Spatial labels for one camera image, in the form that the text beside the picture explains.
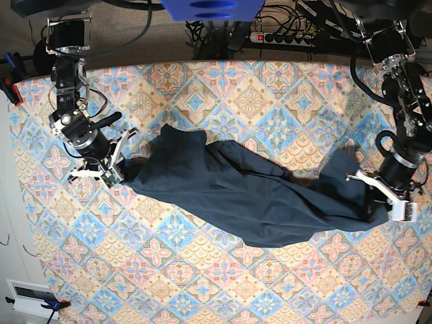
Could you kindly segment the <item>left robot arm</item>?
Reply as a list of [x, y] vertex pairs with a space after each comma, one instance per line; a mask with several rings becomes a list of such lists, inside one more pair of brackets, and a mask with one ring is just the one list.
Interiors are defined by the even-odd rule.
[[369, 178], [383, 184], [396, 199], [409, 203], [410, 195], [425, 183], [412, 177], [431, 152], [431, 100], [423, 87], [421, 69], [414, 62], [414, 46], [400, 20], [366, 19], [354, 15], [360, 42], [373, 65], [383, 72], [382, 94], [374, 93], [356, 73], [356, 56], [350, 60], [354, 83], [369, 97], [393, 109], [396, 131], [384, 130], [375, 138], [383, 162]]

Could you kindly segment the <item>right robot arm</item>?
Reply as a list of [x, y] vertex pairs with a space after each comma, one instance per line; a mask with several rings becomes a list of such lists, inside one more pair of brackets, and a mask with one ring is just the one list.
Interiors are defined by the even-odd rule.
[[90, 49], [86, 27], [91, 20], [88, 11], [47, 20], [47, 35], [43, 40], [47, 53], [56, 56], [51, 69], [56, 106], [49, 116], [49, 125], [64, 147], [73, 148], [77, 152], [75, 158], [83, 160], [82, 166], [71, 171], [69, 182], [92, 177], [110, 188], [126, 178], [123, 148], [138, 130], [124, 130], [119, 138], [108, 139], [103, 128], [114, 124], [122, 114], [115, 112], [93, 121], [93, 115], [88, 112], [92, 90], [82, 54]]

